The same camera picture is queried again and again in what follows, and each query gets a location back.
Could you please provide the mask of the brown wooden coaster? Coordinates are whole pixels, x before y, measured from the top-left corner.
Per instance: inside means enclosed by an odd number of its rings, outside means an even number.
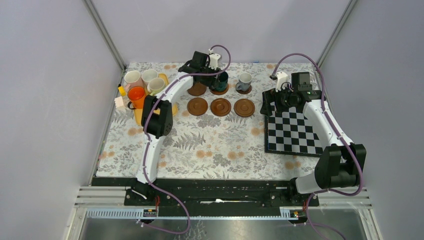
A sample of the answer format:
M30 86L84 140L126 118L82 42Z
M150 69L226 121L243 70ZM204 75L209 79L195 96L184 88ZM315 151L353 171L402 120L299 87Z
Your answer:
M207 90L207 87L204 84L197 82L191 88L189 88L187 92L188 94L192 96L198 97L203 95L206 92L206 90Z
M229 90L229 86L227 85L227 87L223 91L217 91L217 90L212 90L212 89L210 89L209 91L214 95L221 96L221 95L224 95L225 93L227 93L228 90Z
M187 110L193 116L201 116L207 112L208 102L201 97L195 97L187 103Z
M251 100L242 98L235 102L233 109L238 116L247 118L254 114L256 108Z
M210 104L211 112L218 117L224 117L228 115L231 111L231 108L231 103L225 98L217 98Z

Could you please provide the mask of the dark green mug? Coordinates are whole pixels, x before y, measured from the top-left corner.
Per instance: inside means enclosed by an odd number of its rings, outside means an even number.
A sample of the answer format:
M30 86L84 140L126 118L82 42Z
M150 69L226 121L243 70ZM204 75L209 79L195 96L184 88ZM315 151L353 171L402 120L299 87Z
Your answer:
M212 90L215 92L224 92L227 89L229 75L226 71L217 77L217 85Z

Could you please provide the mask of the dark brown coaster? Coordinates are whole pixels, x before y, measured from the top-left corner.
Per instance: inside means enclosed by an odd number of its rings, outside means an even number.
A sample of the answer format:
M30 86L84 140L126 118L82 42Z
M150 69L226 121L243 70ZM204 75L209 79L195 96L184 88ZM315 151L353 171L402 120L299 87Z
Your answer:
M249 86L247 90L236 90L241 95L249 94L252 91L252 86Z

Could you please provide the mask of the grey mug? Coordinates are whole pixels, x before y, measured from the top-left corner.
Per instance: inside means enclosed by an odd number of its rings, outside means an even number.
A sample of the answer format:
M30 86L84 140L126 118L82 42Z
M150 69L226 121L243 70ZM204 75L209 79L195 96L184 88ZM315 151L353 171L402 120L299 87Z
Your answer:
M237 91L246 92L252 83L252 75L248 72L243 72L238 77L238 83L236 84L235 89Z

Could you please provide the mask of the light green mug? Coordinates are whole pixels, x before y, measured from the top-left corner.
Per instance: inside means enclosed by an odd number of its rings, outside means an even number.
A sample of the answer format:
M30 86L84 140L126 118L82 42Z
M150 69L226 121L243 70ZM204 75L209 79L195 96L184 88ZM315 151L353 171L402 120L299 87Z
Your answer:
M160 93L165 87L166 82L162 78L156 77L148 83L147 90L149 92L149 95L155 96L156 94Z

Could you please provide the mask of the orange mug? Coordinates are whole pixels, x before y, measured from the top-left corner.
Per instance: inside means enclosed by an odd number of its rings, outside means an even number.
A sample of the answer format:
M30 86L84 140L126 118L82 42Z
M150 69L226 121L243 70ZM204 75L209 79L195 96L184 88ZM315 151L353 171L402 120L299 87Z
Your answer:
M127 96L129 99L127 107L131 110L143 109L146 95L147 94L143 87L141 86L132 87L127 93Z

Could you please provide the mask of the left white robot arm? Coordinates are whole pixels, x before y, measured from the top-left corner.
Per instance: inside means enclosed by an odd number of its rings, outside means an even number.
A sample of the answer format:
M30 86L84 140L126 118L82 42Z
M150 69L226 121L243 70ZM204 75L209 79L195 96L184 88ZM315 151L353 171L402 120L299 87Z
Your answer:
M144 130L142 160L136 174L137 182L131 187L136 199L144 206L152 204L155 192L152 183L157 178L156 164L162 144L173 128L172 107L180 96L196 83L215 88L226 70L220 68L222 56L195 51L191 60L178 69L174 80L154 96L144 101L141 125Z

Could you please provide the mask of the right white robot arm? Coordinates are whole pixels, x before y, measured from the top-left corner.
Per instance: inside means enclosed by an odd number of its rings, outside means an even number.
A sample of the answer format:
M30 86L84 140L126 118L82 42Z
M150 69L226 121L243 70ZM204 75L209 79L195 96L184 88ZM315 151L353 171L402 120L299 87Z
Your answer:
M309 72L288 75L279 71L270 78L276 81L276 85L262 93L260 113L269 117L273 112L296 108L309 120L323 147L314 171L290 181L287 201L299 206L307 199L307 194L325 191L340 194L339 188L355 186L358 190L352 195L357 195L364 186L363 168L367 154L364 145L355 144L343 132L329 109L325 93L313 89Z

